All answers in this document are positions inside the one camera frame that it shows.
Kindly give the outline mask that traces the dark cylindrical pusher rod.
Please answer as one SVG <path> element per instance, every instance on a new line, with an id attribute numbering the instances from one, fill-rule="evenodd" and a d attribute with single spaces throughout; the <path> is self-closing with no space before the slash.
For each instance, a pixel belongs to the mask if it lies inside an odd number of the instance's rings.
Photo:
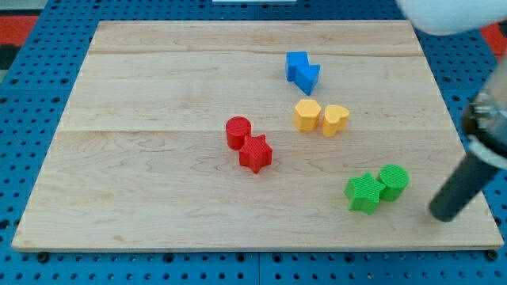
<path id="1" fill-rule="evenodd" d="M 441 222 L 451 222 L 500 169 L 467 152 L 452 175 L 429 203 L 429 211 Z"/>

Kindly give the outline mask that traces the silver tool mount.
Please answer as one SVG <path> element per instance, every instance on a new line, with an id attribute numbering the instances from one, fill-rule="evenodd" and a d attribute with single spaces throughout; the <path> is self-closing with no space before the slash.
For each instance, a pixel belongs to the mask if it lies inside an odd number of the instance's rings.
<path id="1" fill-rule="evenodd" d="M 483 162 L 506 169 L 506 57 L 463 112 L 468 150 Z"/>

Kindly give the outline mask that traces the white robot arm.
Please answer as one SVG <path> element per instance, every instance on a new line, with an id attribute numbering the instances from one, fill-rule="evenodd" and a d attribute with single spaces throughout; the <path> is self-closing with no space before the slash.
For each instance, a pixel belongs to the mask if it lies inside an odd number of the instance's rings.
<path id="1" fill-rule="evenodd" d="M 434 36 L 449 36 L 506 19 L 506 0 L 398 0 L 413 27 Z M 429 211 L 452 221 L 506 168 L 506 61 L 502 60 L 462 115 L 468 151 L 439 192 Z"/>

